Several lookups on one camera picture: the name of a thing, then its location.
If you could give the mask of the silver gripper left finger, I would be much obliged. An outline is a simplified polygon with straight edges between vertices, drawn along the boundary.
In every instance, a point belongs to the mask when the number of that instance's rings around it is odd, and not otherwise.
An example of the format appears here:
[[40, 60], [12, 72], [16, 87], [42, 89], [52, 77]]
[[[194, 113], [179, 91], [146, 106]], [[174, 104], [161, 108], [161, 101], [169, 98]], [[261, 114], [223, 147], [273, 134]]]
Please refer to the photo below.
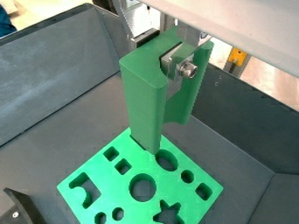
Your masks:
[[159, 35], [161, 12], [139, 0], [113, 0], [126, 28], [130, 50], [135, 50]]

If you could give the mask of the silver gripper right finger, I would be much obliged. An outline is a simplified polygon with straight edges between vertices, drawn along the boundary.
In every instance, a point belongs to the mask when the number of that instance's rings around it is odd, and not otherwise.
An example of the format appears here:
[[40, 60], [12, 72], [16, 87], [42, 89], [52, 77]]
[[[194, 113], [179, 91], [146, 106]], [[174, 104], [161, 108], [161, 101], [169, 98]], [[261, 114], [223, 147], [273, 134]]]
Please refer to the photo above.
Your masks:
[[181, 42], [161, 56], [161, 68], [169, 78], [167, 98], [181, 91], [183, 80], [193, 79], [197, 75], [199, 67], [193, 62], [194, 54], [211, 39], [207, 32], [163, 13], [161, 16], [162, 31], [165, 32], [173, 26], [177, 27]]

